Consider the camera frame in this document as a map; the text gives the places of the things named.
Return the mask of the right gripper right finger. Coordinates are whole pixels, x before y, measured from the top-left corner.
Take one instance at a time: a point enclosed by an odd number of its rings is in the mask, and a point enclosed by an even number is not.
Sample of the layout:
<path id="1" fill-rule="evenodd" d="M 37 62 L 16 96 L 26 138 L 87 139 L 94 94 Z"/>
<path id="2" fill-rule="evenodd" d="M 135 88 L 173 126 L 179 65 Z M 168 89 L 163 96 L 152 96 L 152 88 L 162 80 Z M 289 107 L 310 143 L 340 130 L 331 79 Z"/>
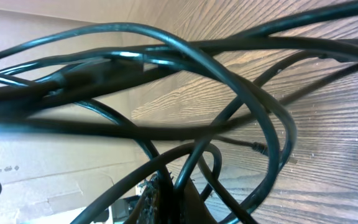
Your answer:
<path id="1" fill-rule="evenodd" d="M 191 180 L 186 183 L 183 191 L 181 214 L 186 224 L 217 224 Z"/>

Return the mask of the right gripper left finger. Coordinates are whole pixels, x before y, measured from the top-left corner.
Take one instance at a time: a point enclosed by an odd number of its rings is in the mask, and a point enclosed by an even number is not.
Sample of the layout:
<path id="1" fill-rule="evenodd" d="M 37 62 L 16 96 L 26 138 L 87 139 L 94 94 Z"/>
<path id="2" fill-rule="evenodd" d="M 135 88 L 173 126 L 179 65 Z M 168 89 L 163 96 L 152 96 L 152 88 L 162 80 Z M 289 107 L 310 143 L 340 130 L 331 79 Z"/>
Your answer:
<path id="1" fill-rule="evenodd" d="M 153 174 L 149 180 L 145 179 L 137 185 L 142 191 L 133 212 L 131 223 L 133 224 L 159 224 L 160 218 L 160 180 L 157 174 Z"/>

